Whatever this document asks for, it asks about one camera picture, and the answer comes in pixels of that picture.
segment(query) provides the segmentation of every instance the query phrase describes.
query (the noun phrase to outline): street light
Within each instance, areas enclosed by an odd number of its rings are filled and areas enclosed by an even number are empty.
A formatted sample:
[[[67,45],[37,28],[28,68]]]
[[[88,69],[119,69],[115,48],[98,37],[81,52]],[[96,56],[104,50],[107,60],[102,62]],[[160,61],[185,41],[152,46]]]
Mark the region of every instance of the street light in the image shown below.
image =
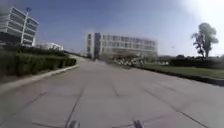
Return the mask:
[[[26,23],[29,23],[28,16],[29,16],[30,11],[31,11],[31,8],[26,8],[26,17],[25,17],[24,24],[23,24],[22,37],[21,37],[21,42],[20,42],[21,44],[23,44],[24,33],[26,30]]]

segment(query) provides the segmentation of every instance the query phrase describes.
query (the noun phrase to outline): blue sky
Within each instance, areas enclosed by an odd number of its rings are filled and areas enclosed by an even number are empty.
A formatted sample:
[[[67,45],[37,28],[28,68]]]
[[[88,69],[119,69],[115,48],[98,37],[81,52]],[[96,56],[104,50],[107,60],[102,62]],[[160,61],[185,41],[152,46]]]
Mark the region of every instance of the blue sky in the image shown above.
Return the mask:
[[[217,29],[219,44],[211,55],[224,53],[219,32],[224,20],[213,11],[211,0],[2,0],[24,10],[39,23],[38,42],[55,42],[68,50],[81,51],[88,31],[152,38],[158,41],[160,55],[197,55],[190,39],[202,21]]]

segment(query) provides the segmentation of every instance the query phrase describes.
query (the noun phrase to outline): paved road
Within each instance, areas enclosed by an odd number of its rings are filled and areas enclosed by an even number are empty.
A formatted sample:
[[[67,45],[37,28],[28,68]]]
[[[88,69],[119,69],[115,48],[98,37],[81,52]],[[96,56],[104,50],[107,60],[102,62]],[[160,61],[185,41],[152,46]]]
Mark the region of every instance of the paved road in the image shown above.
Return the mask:
[[[0,96],[0,128],[223,128],[224,88],[101,62]]]

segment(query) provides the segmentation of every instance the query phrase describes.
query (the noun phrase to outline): building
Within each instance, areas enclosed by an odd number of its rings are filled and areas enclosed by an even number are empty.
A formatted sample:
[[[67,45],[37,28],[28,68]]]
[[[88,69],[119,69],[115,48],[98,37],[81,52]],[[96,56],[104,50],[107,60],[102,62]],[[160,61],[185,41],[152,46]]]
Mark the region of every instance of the building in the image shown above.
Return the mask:
[[[54,50],[59,50],[62,51],[64,50],[64,48],[58,44],[55,43],[45,43],[45,44],[36,44],[37,48],[41,48],[41,49],[54,49]]]
[[[17,36],[22,45],[34,46],[36,30],[39,23],[27,13],[10,7],[0,10],[0,32]]]
[[[157,42],[129,36],[88,33],[86,35],[86,55],[91,58],[99,58],[102,55],[156,56]]]

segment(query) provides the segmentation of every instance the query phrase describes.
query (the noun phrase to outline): shrub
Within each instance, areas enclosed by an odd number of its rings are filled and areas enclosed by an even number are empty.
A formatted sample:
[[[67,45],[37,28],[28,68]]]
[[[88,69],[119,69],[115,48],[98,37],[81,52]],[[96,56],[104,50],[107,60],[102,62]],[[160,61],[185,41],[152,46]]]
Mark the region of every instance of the shrub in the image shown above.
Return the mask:
[[[169,64],[171,66],[224,69],[224,60],[214,58],[176,58],[171,59]]]
[[[58,50],[45,50],[35,47],[25,47],[25,46],[16,46],[16,45],[5,45],[3,46],[4,50],[16,53],[27,53],[34,55],[52,55],[52,56],[60,56],[60,57],[68,57],[64,51]]]
[[[54,70],[76,64],[75,59],[57,56],[39,56],[21,53],[0,52],[0,77],[3,75],[24,76],[44,70]]]

